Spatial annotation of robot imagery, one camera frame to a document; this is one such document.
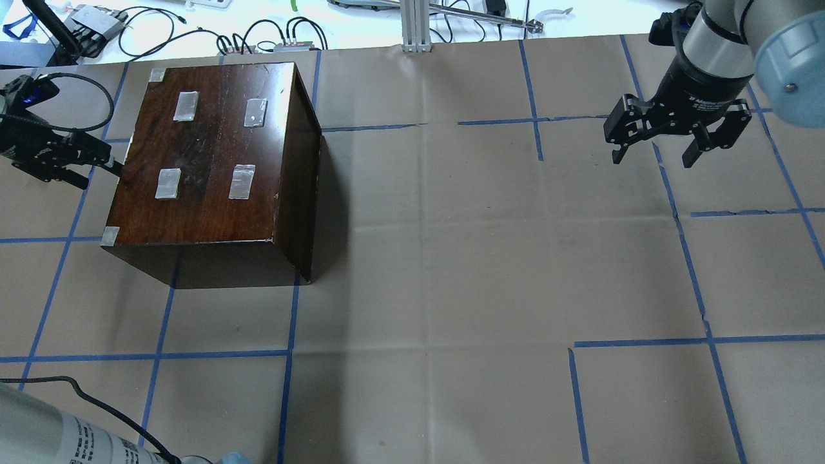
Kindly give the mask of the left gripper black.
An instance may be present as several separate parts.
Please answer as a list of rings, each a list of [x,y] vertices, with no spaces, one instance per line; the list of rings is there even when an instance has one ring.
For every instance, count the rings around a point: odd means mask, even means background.
[[[58,87],[45,75],[20,75],[2,87],[2,156],[42,182],[64,182],[86,190],[88,177],[68,165],[97,166],[120,177],[123,164],[111,145],[85,132],[58,136],[45,119],[29,111],[33,105],[57,96]]]

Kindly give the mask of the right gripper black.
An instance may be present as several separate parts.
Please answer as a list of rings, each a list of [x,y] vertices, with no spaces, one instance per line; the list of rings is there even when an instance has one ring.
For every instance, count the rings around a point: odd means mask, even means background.
[[[728,108],[753,76],[753,56],[744,39],[710,13],[663,13],[652,23],[648,40],[672,45],[675,56],[649,102],[624,94],[608,115],[603,131],[605,141],[615,145],[613,164],[622,161],[630,145],[664,128],[687,133],[696,122],[694,140],[683,153],[684,168],[706,152],[733,147],[752,119],[748,106]],[[706,124],[720,118],[709,132]]]

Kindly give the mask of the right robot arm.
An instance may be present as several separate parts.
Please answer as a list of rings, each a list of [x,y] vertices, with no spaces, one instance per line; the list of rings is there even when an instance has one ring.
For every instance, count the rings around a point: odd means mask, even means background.
[[[822,1],[693,1],[663,13],[651,44],[675,50],[655,95],[619,98],[604,123],[619,164],[630,145],[658,135],[690,135],[683,166],[730,149],[751,121],[743,88],[756,79],[782,121],[822,128]]]

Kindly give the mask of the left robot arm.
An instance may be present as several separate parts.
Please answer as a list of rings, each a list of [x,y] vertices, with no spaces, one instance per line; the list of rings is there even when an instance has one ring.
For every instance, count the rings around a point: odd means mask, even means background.
[[[120,176],[123,165],[111,146],[85,128],[54,126],[30,111],[59,93],[60,73],[20,75],[2,87],[2,156],[12,166],[42,182],[59,181],[79,189],[88,177],[73,165],[97,166]],[[82,400],[121,420],[151,444],[145,449],[92,425],[77,415],[18,390],[24,378],[2,379],[3,463],[204,463],[203,456],[176,456],[138,423],[112,406],[86,394],[69,376],[32,377],[32,383],[64,382]]]

